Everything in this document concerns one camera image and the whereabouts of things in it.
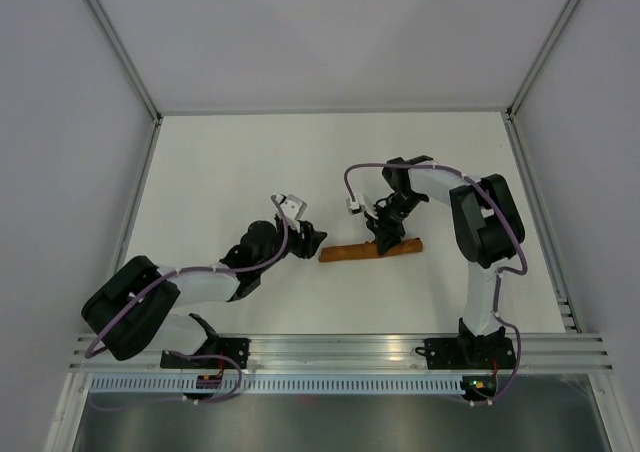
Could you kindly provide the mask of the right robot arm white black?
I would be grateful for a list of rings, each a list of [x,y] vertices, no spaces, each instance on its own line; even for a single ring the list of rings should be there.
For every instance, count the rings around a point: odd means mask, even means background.
[[[504,330],[496,318],[500,273],[522,253],[525,238],[506,179],[499,174],[473,179],[428,156],[390,159],[382,176],[392,193],[365,213],[379,256],[403,241],[404,220],[420,203],[433,199],[450,208],[455,241],[468,264],[467,302],[459,325],[459,333],[467,336],[458,339],[456,353],[469,367],[482,365],[493,353],[488,336]]]

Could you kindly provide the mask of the orange cloth napkin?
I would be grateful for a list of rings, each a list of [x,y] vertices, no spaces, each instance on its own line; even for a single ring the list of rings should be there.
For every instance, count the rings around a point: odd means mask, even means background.
[[[401,241],[387,252],[380,255],[375,242],[360,244],[340,245],[325,247],[319,255],[320,263],[332,263],[342,261],[370,260],[386,257],[394,257],[407,254],[416,254],[423,251],[423,243],[419,238]]]

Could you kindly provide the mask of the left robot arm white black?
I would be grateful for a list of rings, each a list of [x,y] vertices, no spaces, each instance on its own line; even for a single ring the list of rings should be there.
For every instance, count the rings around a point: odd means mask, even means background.
[[[85,357],[109,352],[118,361],[131,359],[179,326],[177,308],[242,300],[277,262],[290,254],[311,259],[327,237],[308,221],[291,226],[277,218],[251,223],[239,243],[210,266],[163,268],[138,255],[83,305],[81,317],[96,334]]]

